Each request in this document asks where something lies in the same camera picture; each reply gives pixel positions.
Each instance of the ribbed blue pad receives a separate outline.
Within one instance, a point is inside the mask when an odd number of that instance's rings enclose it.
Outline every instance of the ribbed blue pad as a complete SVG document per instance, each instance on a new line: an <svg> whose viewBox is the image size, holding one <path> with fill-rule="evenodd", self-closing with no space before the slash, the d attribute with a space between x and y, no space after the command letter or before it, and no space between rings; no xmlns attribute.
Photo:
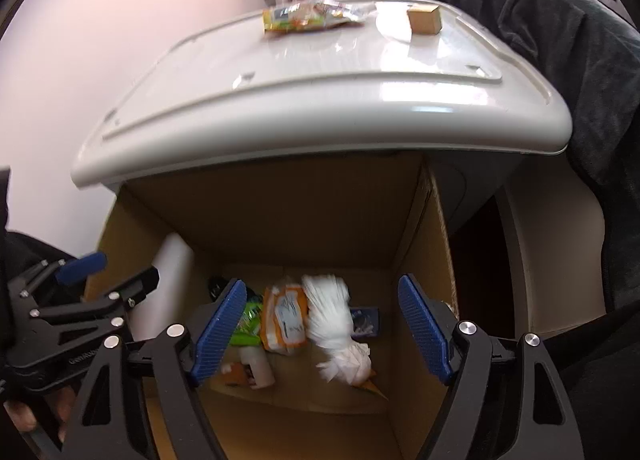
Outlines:
<svg viewBox="0 0 640 460"><path fill-rule="evenodd" d="M402 276L398 283L398 302L429 371L440 382L448 384L453 371L449 365L447 341L407 275Z"/></svg>
<svg viewBox="0 0 640 460"><path fill-rule="evenodd" d="M103 252L87 254L61 266L56 272L56 281L67 286L80 283L91 274L104 270L106 266L107 257Z"/></svg>
<svg viewBox="0 0 640 460"><path fill-rule="evenodd" d="M209 379L218 369L245 304L246 287L242 281L236 281L196 344L191 377L198 384Z"/></svg>

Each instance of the green snack bag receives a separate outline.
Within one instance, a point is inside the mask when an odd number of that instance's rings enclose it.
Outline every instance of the green snack bag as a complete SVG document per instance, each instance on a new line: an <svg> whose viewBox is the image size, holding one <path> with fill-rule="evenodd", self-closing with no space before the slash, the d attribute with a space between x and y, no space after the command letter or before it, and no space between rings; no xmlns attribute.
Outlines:
<svg viewBox="0 0 640 460"><path fill-rule="evenodd" d="M238 326L229 344L232 346L260 346L260 312L262 303L249 302L244 305L244 311L238 321Z"/></svg>

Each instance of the white plastic bag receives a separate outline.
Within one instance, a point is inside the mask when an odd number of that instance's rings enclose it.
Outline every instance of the white plastic bag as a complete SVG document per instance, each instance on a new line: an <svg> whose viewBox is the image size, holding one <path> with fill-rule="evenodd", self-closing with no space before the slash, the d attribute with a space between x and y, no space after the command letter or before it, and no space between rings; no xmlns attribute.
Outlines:
<svg viewBox="0 0 640 460"><path fill-rule="evenodd" d="M354 386L366 382L371 373L369 346L351 339L353 319L344 281L332 275L306 275L302 284L309 305L307 335L330 357L318 364L322 378Z"/></svg>

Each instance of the orange package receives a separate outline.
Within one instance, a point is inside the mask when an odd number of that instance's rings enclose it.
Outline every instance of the orange package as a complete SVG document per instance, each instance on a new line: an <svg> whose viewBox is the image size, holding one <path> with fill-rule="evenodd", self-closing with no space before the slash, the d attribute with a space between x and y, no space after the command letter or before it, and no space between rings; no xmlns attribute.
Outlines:
<svg viewBox="0 0 640 460"><path fill-rule="evenodd" d="M299 284L286 283L264 293L260 338L269 352L290 355L306 343L306 295Z"/></svg>

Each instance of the cardboard box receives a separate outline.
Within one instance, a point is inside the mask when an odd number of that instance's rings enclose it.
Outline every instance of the cardboard box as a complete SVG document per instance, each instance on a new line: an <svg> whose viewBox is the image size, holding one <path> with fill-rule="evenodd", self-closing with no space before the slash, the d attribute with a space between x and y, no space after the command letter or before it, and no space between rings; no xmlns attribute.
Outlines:
<svg viewBox="0 0 640 460"><path fill-rule="evenodd" d="M406 13L414 34L436 35L442 30L438 5L412 5Z"/></svg>
<svg viewBox="0 0 640 460"><path fill-rule="evenodd" d="M369 345L388 400L325 383L316 370L324 355L311 344L292 357L270 354L276 384L264 390L211 379L200 400L229 460L415 459L446 389L402 318L398 279L411 272L429 296L457 306L438 189L421 153L262 159L129 181L99 245L109 265L87 298L148 266L172 232L195 253L184 318L209 302L213 274L263 291L284 275L334 273L351 305L375 306L385 321ZM172 459L153 390L147 405L160 456Z"/></svg>

